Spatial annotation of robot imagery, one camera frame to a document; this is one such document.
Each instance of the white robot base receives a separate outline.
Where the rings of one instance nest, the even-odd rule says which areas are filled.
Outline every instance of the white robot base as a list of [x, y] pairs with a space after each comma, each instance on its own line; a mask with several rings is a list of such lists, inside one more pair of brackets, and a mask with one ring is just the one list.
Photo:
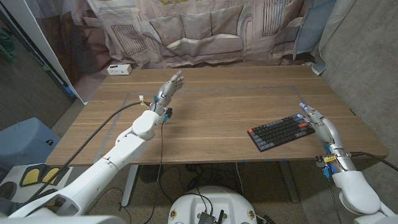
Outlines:
[[[206, 198], [211, 201], [213, 205], [213, 213], [211, 215], [215, 217], [214, 221], [218, 222], [221, 210], [224, 210], [222, 224], [257, 224], [253, 206], [242, 195], [226, 187], [214, 185], [203, 186], [198, 189], [200, 195], [204, 196], [203, 200], [206, 202], [207, 214], [211, 213], [211, 205]], [[206, 210], [202, 197], [189, 194], [198, 194], [197, 189], [187, 193], [178, 198], [172, 205], [168, 224], [201, 223], [199, 222], [201, 214]]]

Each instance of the yellow sticker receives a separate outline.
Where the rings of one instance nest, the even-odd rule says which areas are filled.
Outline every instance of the yellow sticker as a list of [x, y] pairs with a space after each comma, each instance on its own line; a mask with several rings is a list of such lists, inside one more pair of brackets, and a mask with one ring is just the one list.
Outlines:
[[335, 159], [336, 159], [335, 156], [332, 156], [332, 157], [329, 157], [329, 158], [323, 158], [323, 160], [324, 160], [325, 162], [334, 161]]

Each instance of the wooden table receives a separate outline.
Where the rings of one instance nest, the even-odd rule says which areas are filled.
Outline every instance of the wooden table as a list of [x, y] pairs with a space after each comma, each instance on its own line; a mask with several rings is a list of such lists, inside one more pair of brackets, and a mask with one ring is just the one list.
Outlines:
[[[137, 70], [109, 76], [53, 150], [47, 164], [60, 165], [92, 132], [123, 105], [153, 101], [160, 86], [178, 69]], [[283, 161], [325, 155], [315, 134], [259, 152], [247, 134], [253, 128], [301, 113], [301, 101], [332, 120], [345, 151], [386, 156], [386, 148], [333, 90], [308, 66], [183, 68], [185, 84], [169, 104], [172, 117], [164, 124], [163, 163]], [[133, 106], [112, 119], [72, 161], [91, 165], [113, 146], [145, 106]], [[160, 129], [146, 152], [133, 164], [160, 162]]]

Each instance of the humanoid robot hand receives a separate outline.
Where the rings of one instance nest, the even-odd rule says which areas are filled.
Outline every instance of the humanoid robot hand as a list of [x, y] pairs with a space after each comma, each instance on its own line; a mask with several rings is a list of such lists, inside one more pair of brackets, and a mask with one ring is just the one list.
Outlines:
[[344, 148], [335, 125], [329, 119], [309, 105], [300, 103], [300, 106], [307, 115], [304, 121], [315, 130], [323, 146], [328, 146], [332, 153], [334, 149]]
[[157, 93], [157, 101], [152, 104], [150, 109], [157, 114], [162, 115], [164, 108], [172, 101], [172, 96], [175, 92], [181, 89], [185, 83], [184, 77], [181, 77], [181, 70], [179, 70], [173, 77], [165, 82]]

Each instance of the blue tape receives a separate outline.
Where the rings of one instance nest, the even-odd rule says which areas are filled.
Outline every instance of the blue tape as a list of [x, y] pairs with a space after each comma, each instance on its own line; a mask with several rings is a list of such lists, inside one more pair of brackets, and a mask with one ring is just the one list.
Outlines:
[[324, 146], [323, 148], [326, 149], [326, 152], [330, 153], [330, 147], [328, 145]]
[[328, 168], [328, 167], [325, 167], [325, 168], [322, 170], [322, 172], [323, 172], [323, 175], [324, 175], [327, 179], [330, 178], [330, 173], [329, 173], [329, 168]]

